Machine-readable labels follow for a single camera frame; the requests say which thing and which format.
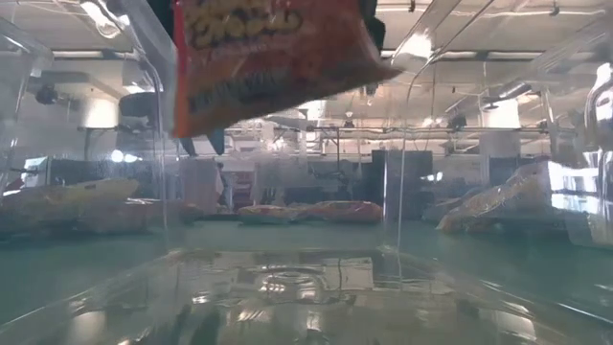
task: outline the ceiling light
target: ceiling light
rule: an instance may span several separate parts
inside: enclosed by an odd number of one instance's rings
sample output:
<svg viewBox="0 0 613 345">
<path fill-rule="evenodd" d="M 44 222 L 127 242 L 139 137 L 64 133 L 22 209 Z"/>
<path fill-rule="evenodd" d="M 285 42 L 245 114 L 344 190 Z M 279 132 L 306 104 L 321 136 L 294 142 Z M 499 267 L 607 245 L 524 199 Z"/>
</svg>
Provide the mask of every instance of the ceiling light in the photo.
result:
<svg viewBox="0 0 613 345">
<path fill-rule="evenodd" d="M 113 21 L 102 12 L 101 6 L 90 0 L 81 0 L 81 8 L 87 15 L 96 23 L 96 29 L 104 38 L 115 38 L 121 33 L 121 30 L 113 23 Z M 120 21 L 123 24 L 129 25 L 129 19 L 126 15 L 122 15 Z"/>
</svg>

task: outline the transparent plastic container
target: transparent plastic container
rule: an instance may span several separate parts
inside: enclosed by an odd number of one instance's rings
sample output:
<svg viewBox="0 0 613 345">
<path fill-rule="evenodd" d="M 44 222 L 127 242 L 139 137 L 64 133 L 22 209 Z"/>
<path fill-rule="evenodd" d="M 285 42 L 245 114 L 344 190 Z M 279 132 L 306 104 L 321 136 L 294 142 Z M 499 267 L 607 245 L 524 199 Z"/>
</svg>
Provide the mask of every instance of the transparent plastic container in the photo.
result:
<svg viewBox="0 0 613 345">
<path fill-rule="evenodd" d="M 10 282 L 0 287 L 0 344 L 613 341 L 611 254 L 593 248 L 608 246 L 594 234 L 610 231 L 610 148 L 590 147 L 600 137 L 582 134 L 584 114 L 559 116 L 585 108 L 597 74 L 585 64 L 611 44 L 598 4 L 418 5 L 417 25 L 388 52 L 406 74 L 374 95 L 364 88 L 231 126 L 221 156 L 193 138 L 193 156 L 168 135 L 175 51 L 156 13 L 145 0 L 85 3 L 2 12 L 40 42 L 11 36 L 34 48 L 17 62 L 0 57 L 16 66 L 2 72 L 2 99 L 17 109 L 0 128 L 0 275 Z M 34 20 L 56 14 L 47 27 Z M 91 47 L 52 40 L 74 15 L 78 31 L 93 33 L 74 40 Z M 526 47 L 544 53 L 497 51 L 521 47 L 513 33 L 538 16 L 543 35 Z M 484 28 L 495 43 L 485 57 L 475 39 Z M 478 73 L 456 86 L 446 76 L 463 59 Z M 50 83 L 57 96 L 43 105 L 36 95 Z M 454 102 L 431 103 L 428 84 L 441 85 L 432 99 Z M 140 93 L 136 116 L 114 107 Z M 379 106 L 387 102 L 397 106 Z M 81 114 L 97 104 L 110 116 Z M 352 104 L 389 118 L 371 127 Z M 492 125 L 495 104 L 545 126 Z M 540 157 L 523 151 L 531 140 Z M 593 183 L 579 182 L 583 170 Z"/>
</svg>

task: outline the green floor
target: green floor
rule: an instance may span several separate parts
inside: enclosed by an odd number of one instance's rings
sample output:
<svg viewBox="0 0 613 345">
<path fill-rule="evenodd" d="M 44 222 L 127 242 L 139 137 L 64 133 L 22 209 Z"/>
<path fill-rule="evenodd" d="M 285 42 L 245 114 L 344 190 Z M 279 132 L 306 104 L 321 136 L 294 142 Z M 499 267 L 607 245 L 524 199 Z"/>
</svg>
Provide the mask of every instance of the green floor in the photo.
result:
<svg viewBox="0 0 613 345">
<path fill-rule="evenodd" d="M 382 227 L 241 226 L 208 221 L 173 229 L 170 247 L 215 250 L 369 249 L 393 243 Z M 162 236 L 55 242 L 0 248 L 0 324 L 81 292 L 122 270 L 163 255 Z M 565 239 L 441 236 L 407 223 L 401 251 L 486 280 L 530 298 L 546 299 L 613 319 L 613 253 Z"/>
</svg>

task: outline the orange snack bag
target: orange snack bag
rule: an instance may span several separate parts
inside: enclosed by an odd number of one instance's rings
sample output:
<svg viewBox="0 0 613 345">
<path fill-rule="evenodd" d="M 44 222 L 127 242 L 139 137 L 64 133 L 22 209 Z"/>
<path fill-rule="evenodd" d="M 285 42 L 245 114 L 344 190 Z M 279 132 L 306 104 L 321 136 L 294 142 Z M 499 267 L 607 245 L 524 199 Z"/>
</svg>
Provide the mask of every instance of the orange snack bag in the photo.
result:
<svg viewBox="0 0 613 345">
<path fill-rule="evenodd" d="M 208 134 L 395 77 L 357 0 L 177 0 L 174 134 Z"/>
</svg>

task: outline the plastic bag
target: plastic bag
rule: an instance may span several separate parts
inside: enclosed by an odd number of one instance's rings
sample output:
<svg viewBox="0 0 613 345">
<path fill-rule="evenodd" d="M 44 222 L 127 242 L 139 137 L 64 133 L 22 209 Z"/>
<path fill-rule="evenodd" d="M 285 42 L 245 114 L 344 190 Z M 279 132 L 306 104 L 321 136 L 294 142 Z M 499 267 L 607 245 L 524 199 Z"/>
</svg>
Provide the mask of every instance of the plastic bag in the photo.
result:
<svg viewBox="0 0 613 345">
<path fill-rule="evenodd" d="M 333 222 L 377 223 L 383 210 L 368 201 L 323 201 L 303 211 L 303 217 Z"/>
<path fill-rule="evenodd" d="M 300 210 L 272 205 L 242 207 L 237 213 L 240 220 L 248 224 L 286 224 L 297 220 L 301 214 Z"/>
<path fill-rule="evenodd" d="M 174 134 L 210 134 L 384 81 L 356 0 L 181 0 Z"/>
<path fill-rule="evenodd" d="M 437 229 L 445 233 L 491 232 L 504 219 L 552 219 L 548 162 L 518 168 L 505 184 L 489 188 L 449 211 Z"/>
</svg>

